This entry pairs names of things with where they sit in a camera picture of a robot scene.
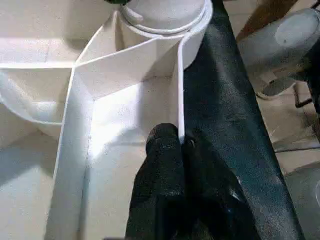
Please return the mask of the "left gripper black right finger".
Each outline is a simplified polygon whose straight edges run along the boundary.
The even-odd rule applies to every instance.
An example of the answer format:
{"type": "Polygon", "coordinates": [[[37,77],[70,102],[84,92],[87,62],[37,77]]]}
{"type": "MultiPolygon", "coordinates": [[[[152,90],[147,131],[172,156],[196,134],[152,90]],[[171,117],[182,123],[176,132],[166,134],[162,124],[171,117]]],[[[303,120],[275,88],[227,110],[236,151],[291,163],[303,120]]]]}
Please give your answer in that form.
{"type": "Polygon", "coordinates": [[[254,215],[237,176],[201,131],[182,145],[188,196],[215,240],[259,240],[254,215]]]}

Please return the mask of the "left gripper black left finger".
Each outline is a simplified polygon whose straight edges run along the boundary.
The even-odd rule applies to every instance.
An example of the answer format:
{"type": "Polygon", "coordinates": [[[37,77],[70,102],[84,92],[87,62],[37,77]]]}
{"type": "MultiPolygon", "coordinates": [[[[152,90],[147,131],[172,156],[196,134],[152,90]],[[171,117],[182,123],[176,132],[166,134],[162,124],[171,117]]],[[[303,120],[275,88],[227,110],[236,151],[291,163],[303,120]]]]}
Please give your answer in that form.
{"type": "Polygon", "coordinates": [[[185,175],[178,129],[156,125],[145,145],[145,160],[133,184],[125,238],[172,240],[183,225],[185,175]]]}

